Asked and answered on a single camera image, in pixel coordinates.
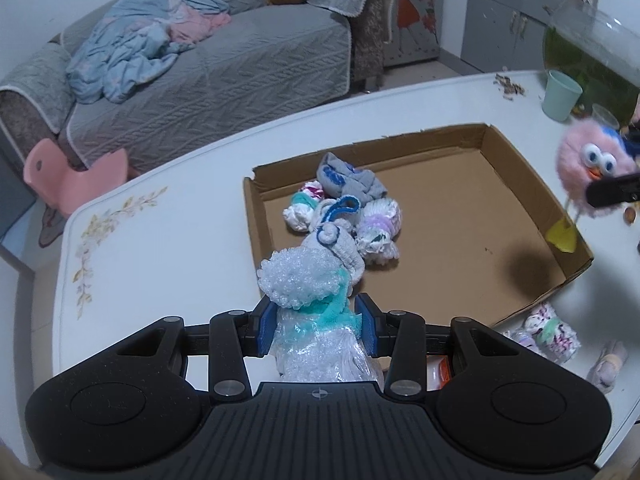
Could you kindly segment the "bubble wrap teal tie bundle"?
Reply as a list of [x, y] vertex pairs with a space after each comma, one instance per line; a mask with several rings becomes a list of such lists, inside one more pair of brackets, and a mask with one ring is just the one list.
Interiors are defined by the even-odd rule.
[[349, 305], [350, 276], [324, 249], [274, 252], [257, 270], [262, 293], [277, 306], [270, 353], [282, 382], [383, 381], [361, 341], [362, 316]]

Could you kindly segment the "glass fish bowl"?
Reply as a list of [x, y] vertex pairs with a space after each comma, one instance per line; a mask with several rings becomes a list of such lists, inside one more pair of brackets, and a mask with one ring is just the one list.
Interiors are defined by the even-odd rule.
[[544, 68], [559, 70], [582, 87], [575, 113], [594, 104], [618, 124], [634, 120], [639, 97], [639, 35], [582, 0], [563, 0], [544, 34]]

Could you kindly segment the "pink plastic stool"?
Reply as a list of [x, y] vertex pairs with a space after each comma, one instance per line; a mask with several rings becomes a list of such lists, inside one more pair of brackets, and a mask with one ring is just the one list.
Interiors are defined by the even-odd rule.
[[50, 139], [34, 146], [23, 168], [25, 183], [65, 218], [90, 200], [119, 188], [128, 177], [129, 160], [123, 148], [101, 156], [86, 170], [76, 170]]

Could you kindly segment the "small orange plastic bundle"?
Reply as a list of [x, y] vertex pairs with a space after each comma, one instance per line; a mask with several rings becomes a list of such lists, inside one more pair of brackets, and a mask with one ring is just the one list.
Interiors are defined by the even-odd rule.
[[428, 391], [440, 390], [450, 379], [450, 366], [446, 356], [428, 356], [426, 358], [426, 386]]

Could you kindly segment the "lavender cloth beige tie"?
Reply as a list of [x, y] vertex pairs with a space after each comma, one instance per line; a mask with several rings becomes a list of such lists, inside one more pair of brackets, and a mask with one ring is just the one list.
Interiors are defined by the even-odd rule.
[[587, 375], [588, 382], [604, 394], [611, 392], [627, 359], [628, 352], [623, 341], [608, 341], [602, 348], [597, 361], [590, 368]]

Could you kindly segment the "grey sock blue trim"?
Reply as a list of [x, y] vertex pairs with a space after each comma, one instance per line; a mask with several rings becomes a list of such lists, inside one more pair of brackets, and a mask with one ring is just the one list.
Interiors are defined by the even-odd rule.
[[360, 200], [353, 195], [322, 200], [314, 211], [310, 232], [302, 243], [303, 247], [330, 252], [341, 263], [349, 275], [349, 295], [359, 284], [366, 267], [354, 239], [360, 208]]

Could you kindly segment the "pastel sock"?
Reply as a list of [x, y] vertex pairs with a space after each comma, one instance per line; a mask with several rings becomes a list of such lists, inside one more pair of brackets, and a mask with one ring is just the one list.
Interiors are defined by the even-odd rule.
[[519, 328], [503, 335], [556, 364], [566, 363], [580, 349], [577, 333], [548, 302], [537, 304]]

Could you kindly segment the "grey quilted sofa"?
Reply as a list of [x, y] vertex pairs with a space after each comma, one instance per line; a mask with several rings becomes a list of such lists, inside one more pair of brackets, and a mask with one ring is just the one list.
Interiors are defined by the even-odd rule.
[[70, 56], [104, 10], [61, 32], [1, 83], [1, 147], [22, 168], [41, 140], [74, 167], [125, 150], [148, 171], [237, 132], [338, 99], [382, 73], [392, 0], [224, 0], [231, 20], [181, 53], [125, 102], [77, 102], [65, 78]]

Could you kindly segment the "grey blue patterned sock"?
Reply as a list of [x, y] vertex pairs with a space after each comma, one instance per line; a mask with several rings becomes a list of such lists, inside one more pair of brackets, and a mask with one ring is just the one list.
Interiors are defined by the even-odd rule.
[[356, 168], [331, 152], [324, 154], [320, 160], [317, 180], [326, 196], [354, 196], [362, 206], [387, 194], [386, 187], [373, 171]]

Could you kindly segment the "white purple sock bundle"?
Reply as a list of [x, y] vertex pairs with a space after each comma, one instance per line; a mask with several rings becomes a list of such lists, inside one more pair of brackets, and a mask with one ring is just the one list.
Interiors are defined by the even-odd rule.
[[402, 212], [392, 198], [372, 200], [363, 207], [356, 225], [355, 242], [365, 263], [385, 266], [399, 258], [395, 240], [401, 225]]

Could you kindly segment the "scattered seed shells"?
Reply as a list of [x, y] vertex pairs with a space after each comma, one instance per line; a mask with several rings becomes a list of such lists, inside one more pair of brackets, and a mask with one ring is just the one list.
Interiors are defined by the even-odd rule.
[[495, 74], [494, 84], [496, 84], [502, 93], [502, 96], [512, 101], [516, 96], [525, 96], [526, 90], [511, 77], [503, 74]]

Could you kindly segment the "decorated fridge door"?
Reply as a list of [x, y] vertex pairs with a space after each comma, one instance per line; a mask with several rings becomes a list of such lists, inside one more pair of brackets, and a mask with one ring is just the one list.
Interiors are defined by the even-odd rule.
[[439, 57], [444, 0], [393, 0], [392, 41], [384, 47], [386, 67]]

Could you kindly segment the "white teal pink sock ball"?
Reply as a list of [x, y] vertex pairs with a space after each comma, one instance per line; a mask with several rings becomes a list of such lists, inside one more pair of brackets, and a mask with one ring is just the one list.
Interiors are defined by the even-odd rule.
[[293, 194], [290, 204], [282, 211], [285, 224], [293, 232], [307, 232], [318, 203], [325, 198], [326, 194], [318, 180], [304, 183]]

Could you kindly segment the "pink fluffy monster toy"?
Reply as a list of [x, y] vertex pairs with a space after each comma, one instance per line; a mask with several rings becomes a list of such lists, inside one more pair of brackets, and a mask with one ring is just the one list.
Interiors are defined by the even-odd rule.
[[634, 174], [638, 166], [615, 130], [586, 118], [574, 122], [566, 130], [556, 151], [555, 169], [567, 195], [565, 212], [574, 206], [576, 216], [573, 221], [562, 217], [555, 222], [546, 233], [546, 241], [561, 252], [572, 254], [577, 247], [579, 218], [607, 216], [617, 208], [617, 205], [602, 208], [589, 205], [588, 186], [605, 178]]

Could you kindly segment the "brown cardboard tray box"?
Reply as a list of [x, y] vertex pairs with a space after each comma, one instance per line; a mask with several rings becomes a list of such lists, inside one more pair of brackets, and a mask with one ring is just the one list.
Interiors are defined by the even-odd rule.
[[372, 266], [358, 288], [384, 310], [446, 324], [499, 324], [583, 274], [585, 242], [566, 254], [544, 237], [565, 212], [496, 128], [450, 126], [347, 144], [335, 154], [372, 170], [402, 212], [399, 259]]

